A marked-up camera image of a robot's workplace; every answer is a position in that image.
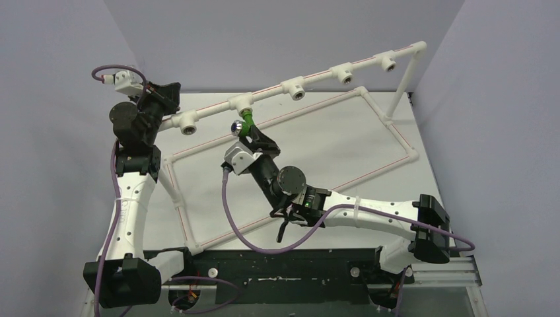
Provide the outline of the green plastic water faucet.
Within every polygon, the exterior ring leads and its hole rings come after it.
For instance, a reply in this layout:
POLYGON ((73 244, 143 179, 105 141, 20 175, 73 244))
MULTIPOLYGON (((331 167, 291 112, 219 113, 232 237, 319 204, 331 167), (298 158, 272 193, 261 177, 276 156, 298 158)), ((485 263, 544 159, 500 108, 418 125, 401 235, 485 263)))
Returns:
POLYGON ((233 121, 230 131, 235 137, 247 137, 251 127, 254 125, 252 111, 244 110, 240 116, 242 120, 233 121))

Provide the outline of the white PVC pipe frame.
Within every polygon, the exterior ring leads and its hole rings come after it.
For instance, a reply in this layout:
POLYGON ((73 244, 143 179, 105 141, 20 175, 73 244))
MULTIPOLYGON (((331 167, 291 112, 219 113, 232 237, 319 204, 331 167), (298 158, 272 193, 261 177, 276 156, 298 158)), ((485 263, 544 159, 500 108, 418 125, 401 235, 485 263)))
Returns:
MULTIPOLYGON (((384 125, 384 127, 396 138, 396 141, 398 141, 399 144, 403 147, 406 156, 386 166, 378 168, 373 172, 364 174, 355 180, 351 180, 338 186, 339 190, 348 190, 350 188, 358 186, 363 182, 372 180, 373 178, 383 173, 394 170, 405 164, 412 163, 418 159, 418 152, 400 134, 397 127, 392 121, 392 116, 394 115, 394 112, 400 100, 405 95, 405 90, 409 86, 411 78, 417 68, 417 64, 419 63, 419 60, 422 58, 426 49, 426 42, 416 42, 404 48, 378 53, 373 55, 372 57, 368 57, 359 61, 342 63, 330 67, 329 69, 321 71, 319 73, 288 79, 275 86, 264 88, 256 92, 245 92, 242 94, 237 94, 222 102, 202 107, 200 109, 184 110, 165 118, 162 124, 162 129, 166 130, 178 128, 184 135, 191 135, 196 131, 196 123, 204 118, 208 118, 222 112, 227 112, 229 110, 235 111, 240 118, 250 117, 252 106, 256 102, 260 102, 268 98, 273 98, 280 94, 286 94, 290 96, 292 100, 298 101, 305 96, 305 88, 311 84, 325 81, 327 79, 336 79, 341 84, 348 85, 353 80, 354 72, 359 69, 377 65, 381 67, 381 69, 383 69, 385 72, 391 72, 396 67, 396 60, 398 58, 409 56, 411 59, 406 67, 403 77, 396 89, 396 92, 393 95, 392 101, 389 103, 386 110, 382 110, 377 105, 377 103, 371 97, 370 92, 365 87, 357 87, 334 96, 330 99, 323 100, 319 103, 282 114, 276 118, 271 118, 258 124, 258 127, 265 129, 267 127, 279 125, 280 123, 287 122, 305 114, 309 114, 326 106, 331 106, 332 104, 343 102, 344 100, 347 100, 349 98, 362 98, 372 108, 372 110, 380 120, 380 123, 384 125)), ((188 247, 196 252, 202 252, 206 248, 221 246, 235 238, 235 234, 232 231, 228 231, 212 241, 196 241, 192 232, 192 224, 190 222, 189 215, 186 209, 186 200, 184 198, 184 195, 179 191, 179 185, 176 181, 176 174, 173 167, 174 163, 177 160, 184 159, 190 155, 194 155, 204 150, 222 145, 227 141, 232 141, 233 139, 233 136, 226 135, 208 141, 206 143, 201 143, 189 149, 181 150, 178 153, 169 154, 163 159, 162 168, 164 170, 164 173, 161 176, 161 181, 164 189, 171 197, 171 200, 174 204, 174 210, 178 217, 178 227, 180 229, 179 232, 181 237, 181 241, 179 243, 180 246, 188 247)))

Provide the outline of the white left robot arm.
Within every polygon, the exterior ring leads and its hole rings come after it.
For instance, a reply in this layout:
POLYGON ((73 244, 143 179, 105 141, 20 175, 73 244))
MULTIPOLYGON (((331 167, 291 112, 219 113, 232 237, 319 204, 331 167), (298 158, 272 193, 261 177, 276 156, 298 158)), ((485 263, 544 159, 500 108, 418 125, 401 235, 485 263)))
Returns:
POLYGON ((165 116, 180 103, 180 83, 148 83, 140 97, 116 104, 109 114, 116 136, 111 171, 116 194, 107 239, 83 277, 102 308, 154 304, 162 284, 188 283, 195 264, 185 250, 163 250, 146 258, 143 247, 148 204, 158 182, 161 151, 155 145, 165 116))

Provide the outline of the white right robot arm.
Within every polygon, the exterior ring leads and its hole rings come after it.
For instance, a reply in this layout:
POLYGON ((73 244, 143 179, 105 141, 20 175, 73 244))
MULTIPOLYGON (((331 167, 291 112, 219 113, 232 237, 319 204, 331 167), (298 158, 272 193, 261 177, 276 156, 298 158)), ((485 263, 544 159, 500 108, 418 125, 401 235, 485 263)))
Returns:
POLYGON ((304 244, 320 228, 355 227, 397 236, 394 242, 379 246, 378 259, 371 264, 372 275, 378 281, 387 282, 417 262, 450 261, 450 220, 433 196, 422 194, 415 201, 377 201, 310 186, 301 169, 276 165, 279 147, 256 126, 249 127, 246 133, 239 131, 238 138, 225 155, 223 167, 231 167, 236 175, 252 175, 272 208, 270 218, 283 221, 277 242, 282 241, 288 224, 309 229, 289 246, 263 249, 251 245, 235 228, 239 239, 252 250, 283 254, 304 244))

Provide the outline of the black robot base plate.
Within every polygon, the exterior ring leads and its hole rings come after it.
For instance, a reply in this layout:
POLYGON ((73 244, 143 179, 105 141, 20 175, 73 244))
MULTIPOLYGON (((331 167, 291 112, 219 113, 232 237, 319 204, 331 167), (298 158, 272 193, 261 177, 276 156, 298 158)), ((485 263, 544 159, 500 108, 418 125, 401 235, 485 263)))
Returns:
POLYGON ((380 249, 293 250, 265 255, 249 250, 213 250, 191 255, 183 276, 209 276, 217 270, 219 282, 170 282, 168 300, 179 308, 202 304, 379 304, 396 306, 403 285, 414 283, 410 270, 386 273, 379 264, 380 249))

